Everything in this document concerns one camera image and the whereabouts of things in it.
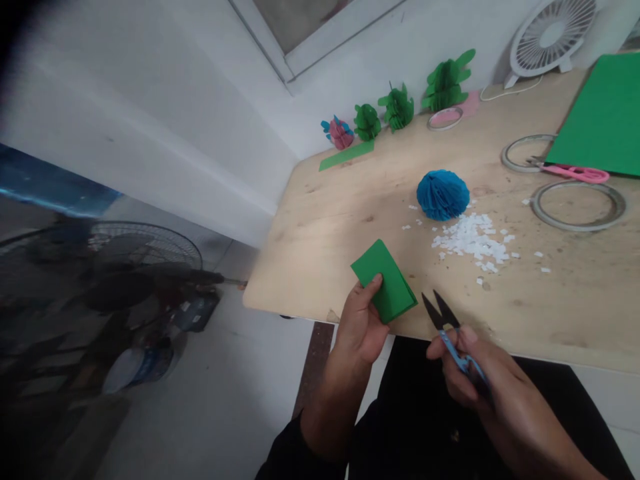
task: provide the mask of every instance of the green paper tree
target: green paper tree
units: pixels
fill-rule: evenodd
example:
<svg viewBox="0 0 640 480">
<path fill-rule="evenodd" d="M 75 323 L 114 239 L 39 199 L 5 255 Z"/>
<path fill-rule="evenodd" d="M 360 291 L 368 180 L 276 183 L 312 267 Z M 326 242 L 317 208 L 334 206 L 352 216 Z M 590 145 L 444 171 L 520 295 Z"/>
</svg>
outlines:
<svg viewBox="0 0 640 480">
<path fill-rule="evenodd" d="M 385 122 L 391 126 L 391 132 L 403 129 L 413 120 L 413 98 L 408 99 L 407 87 L 402 90 L 391 89 L 390 94 L 378 99 L 378 105 L 386 107 Z"/>
<path fill-rule="evenodd" d="M 378 112 L 368 103 L 365 103 L 362 107 L 356 105 L 355 110 L 357 114 L 353 121 L 357 128 L 354 128 L 353 131 L 358 134 L 362 141 L 370 141 L 376 138 L 380 133 Z"/>
<path fill-rule="evenodd" d="M 458 60 L 440 63 L 427 77 L 427 91 L 422 100 L 422 108 L 437 112 L 464 102 L 469 96 L 463 93 L 460 83 L 471 76 L 467 64 L 474 58 L 475 49 L 467 50 Z"/>
</svg>

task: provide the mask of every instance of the blue paper ball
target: blue paper ball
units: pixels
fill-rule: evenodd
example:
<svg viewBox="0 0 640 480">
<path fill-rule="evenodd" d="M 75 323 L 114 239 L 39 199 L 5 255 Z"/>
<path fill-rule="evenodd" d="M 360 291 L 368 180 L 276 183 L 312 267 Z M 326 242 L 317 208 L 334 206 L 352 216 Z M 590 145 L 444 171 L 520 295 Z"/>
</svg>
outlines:
<svg viewBox="0 0 640 480">
<path fill-rule="evenodd" d="M 422 211 L 437 221 L 460 216 L 469 204 L 469 189 L 454 172 L 434 170 L 420 180 L 416 192 Z"/>
</svg>

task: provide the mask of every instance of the window frame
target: window frame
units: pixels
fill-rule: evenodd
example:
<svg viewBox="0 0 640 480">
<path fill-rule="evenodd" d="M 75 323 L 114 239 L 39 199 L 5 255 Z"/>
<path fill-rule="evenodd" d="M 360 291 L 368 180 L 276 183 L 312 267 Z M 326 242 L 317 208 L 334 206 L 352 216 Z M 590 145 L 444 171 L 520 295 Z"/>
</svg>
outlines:
<svg viewBox="0 0 640 480">
<path fill-rule="evenodd" d="M 253 0 L 229 0 L 282 82 L 290 83 L 405 0 L 355 0 L 288 54 Z"/>
</svg>

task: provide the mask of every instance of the white fan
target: white fan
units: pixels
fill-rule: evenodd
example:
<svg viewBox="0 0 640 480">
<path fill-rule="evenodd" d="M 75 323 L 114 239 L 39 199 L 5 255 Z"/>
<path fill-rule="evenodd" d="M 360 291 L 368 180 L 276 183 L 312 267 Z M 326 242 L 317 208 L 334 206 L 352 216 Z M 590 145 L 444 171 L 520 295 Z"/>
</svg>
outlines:
<svg viewBox="0 0 640 480">
<path fill-rule="evenodd" d="M 505 88 L 520 77 L 536 77 L 560 67 L 571 70 L 571 55 L 580 48 L 596 12 L 597 0 L 545 0 L 522 24 L 511 46 L 511 73 Z"/>
</svg>

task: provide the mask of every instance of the round metal ring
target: round metal ring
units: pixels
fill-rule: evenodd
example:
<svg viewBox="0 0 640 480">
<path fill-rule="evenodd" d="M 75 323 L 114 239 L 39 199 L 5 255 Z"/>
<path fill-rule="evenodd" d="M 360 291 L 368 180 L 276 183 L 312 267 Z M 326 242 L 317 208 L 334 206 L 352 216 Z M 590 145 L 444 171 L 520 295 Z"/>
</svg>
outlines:
<svg viewBox="0 0 640 480">
<path fill-rule="evenodd" d="M 613 213 L 608 215 L 602 220 L 596 220 L 592 223 L 582 223 L 578 225 L 574 225 L 572 223 L 566 223 L 553 218 L 547 212 L 545 212 L 545 210 L 542 208 L 540 203 L 540 198 L 542 198 L 542 195 L 544 195 L 546 192 L 550 190 L 555 190 L 563 187 L 586 187 L 586 188 L 598 190 L 604 193 L 613 202 L 613 207 L 614 207 Z M 579 231 L 579 232 L 597 231 L 597 230 L 604 230 L 606 228 L 609 228 L 612 225 L 615 225 L 616 223 L 618 223 L 622 219 L 622 217 L 624 216 L 627 210 L 627 200 L 624 197 L 624 195 L 618 192 L 618 190 L 611 188 L 610 186 L 605 185 L 604 183 L 584 183 L 576 180 L 563 181 L 563 182 L 551 183 L 549 185 L 545 185 L 544 187 L 538 189 L 538 191 L 533 196 L 531 203 L 533 207 L 533 212 L 543 222 L 548 223 L 552 227 L 556 227 L 559 229 L 569 230 L 569 231 Z"/>
<path fill-rule="evenodd" d="M 538 167 L 526 167 L 524 165 L 518 165 L 517 163 L 514 163 L 511 161 L 511 159 L 509 158 L 509 150 L 511 150 L 513 147 L 515 147 L 516 145 L 520 145 L 521 143 L 526 143 L 526 142 L 530 142 L 530 141 L 536 141 L 536 140 L 545 140 L 545 141 L 549 141 L 549 142 L 553 142 L 556 139 L 557 135 L 550 135 L 547 133 L 541 133 L 539 135 L 529 135 L 527 137 L 522 137 L 521 139 L 516 140 L 515 142 L 513 142 L 510 145 L 507 145 L 505 147 L 504 150 L 502 150 L 502 164 L 507 167 L 510 168 L 511 170 L 516 170 L 520 173 L 536 173 L 541 171 L 540 168 Z"/>
<path fill-rule="evenodd" d="M 438 117 L 438 115 L 441 115 L 442 113 L 448 113 L 448 112 L 456 112 L 460 116 L 458 117 L 458 119 L 455 122 L 453 122 L 450 125 L 446 125 L 444 127 L 434 127 L 433 126 L 433 120 L 436 119 Z M 454 128 L 458 123 L 460 123 L 460 120 L 462 120 L 462 115 L 463 114 L 464 114 L 464 112 L 462 111 L 462 108 L 460 108 L 460 107 L 450 107 L 448 109 L 440 110 L 440 111 L 434 113 L 432 116 L 429 117 L 429 120 L 427 120 L 427 128 L 429 130 L 432 130 L 432 131 L 449 130 L 450 128 Z"/>
</svg>

